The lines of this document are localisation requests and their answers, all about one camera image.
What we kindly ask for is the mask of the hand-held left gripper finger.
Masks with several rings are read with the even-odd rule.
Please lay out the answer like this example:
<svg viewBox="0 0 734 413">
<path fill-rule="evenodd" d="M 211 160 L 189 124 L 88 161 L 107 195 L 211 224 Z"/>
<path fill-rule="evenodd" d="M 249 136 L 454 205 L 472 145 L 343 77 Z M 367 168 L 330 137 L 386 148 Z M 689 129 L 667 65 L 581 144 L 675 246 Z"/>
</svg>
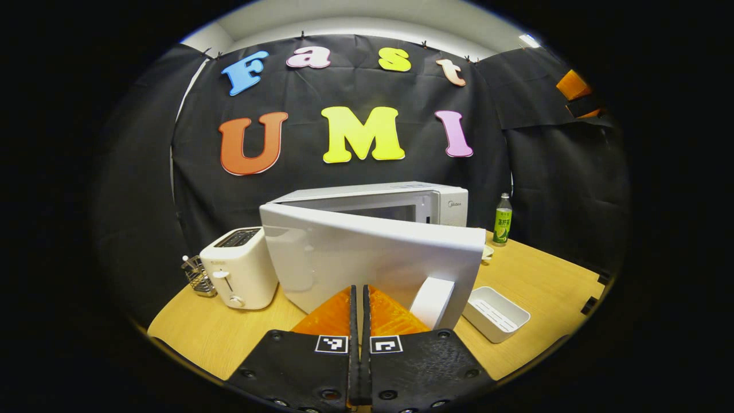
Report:
<svg viewBox="0 0 734 413">
<path fill-rule="evenodd" d="M 325 301 L 317 316 L 341 316 L 338 334 L 314 326 L 306 334 L 273 329 L 227 379 L 227 387 L 277 411 L 349 411 L 350 374 L 359 359 L 357 289 Z"/>
<path fill-rule="evenodd" d="M 497 385 L 456 332 L 425 329 L 372 286 L 364 287 L 361 380 L 372 412 L 458 411 Z"/>
</svg>

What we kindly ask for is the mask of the white microwave oven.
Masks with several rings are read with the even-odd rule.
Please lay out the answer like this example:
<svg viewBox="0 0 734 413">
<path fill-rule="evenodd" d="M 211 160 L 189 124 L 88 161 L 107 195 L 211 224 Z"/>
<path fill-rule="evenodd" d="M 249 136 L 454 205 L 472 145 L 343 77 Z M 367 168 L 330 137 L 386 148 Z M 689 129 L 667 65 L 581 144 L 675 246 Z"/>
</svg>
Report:
<svg viewBox="0 0 734 413">
<path fill-rule="evenodd" d="M 259 208 L 286 298 L 311 313 L 337 292 L 371 286 L 430 329 L 452 329 L 484 254 L 467 227 L 467 191 L 419 181 L 299 190 Z"/>
</svg>

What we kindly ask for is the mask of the white toaster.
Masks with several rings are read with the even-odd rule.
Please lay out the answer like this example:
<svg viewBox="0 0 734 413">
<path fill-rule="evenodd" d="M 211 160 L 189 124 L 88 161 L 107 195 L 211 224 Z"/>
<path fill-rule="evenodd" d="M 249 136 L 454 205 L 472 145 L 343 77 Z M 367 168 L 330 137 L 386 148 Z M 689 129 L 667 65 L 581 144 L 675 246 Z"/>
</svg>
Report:
<svg viewBox="0 0 734 413">
<path fill-rule="evenodd" d="M 200 251 L 205 271 L 223 303 L 262 310 L 278 287 L 263 227 L 235 228 Z"/>
</svg>

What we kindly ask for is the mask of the white rectangular tray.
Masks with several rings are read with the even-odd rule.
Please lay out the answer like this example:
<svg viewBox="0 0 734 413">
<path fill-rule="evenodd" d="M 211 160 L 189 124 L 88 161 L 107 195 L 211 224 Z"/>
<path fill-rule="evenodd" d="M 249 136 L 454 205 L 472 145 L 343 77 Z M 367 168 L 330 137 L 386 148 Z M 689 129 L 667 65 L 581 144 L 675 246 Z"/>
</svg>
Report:
<svg viewBox="0 0 734 413">
<path fill-rule="evenodd" d="M 493 344 L 515 335 L 530 321 L 530 313 L 492 287 L 473 290 L 462 316 Z"/>
</svg>

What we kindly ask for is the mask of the green label drink bottle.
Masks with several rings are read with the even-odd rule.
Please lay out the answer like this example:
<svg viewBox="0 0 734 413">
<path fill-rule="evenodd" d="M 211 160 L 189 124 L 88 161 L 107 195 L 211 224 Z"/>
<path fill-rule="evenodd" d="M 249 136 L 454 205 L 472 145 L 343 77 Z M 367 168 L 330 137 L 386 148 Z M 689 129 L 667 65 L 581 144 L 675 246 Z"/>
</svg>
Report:
<svg viewBox="0 0 734 413">
<path fill-rule="evenodd" d="M 497 246 L 505 246 L 509 238 L 512 222 L 512 205 L 509 193 L 502 193 L 500 201 L 495 209 L 495 222 L 493 228 L 493 243 Z"/>
</svg>

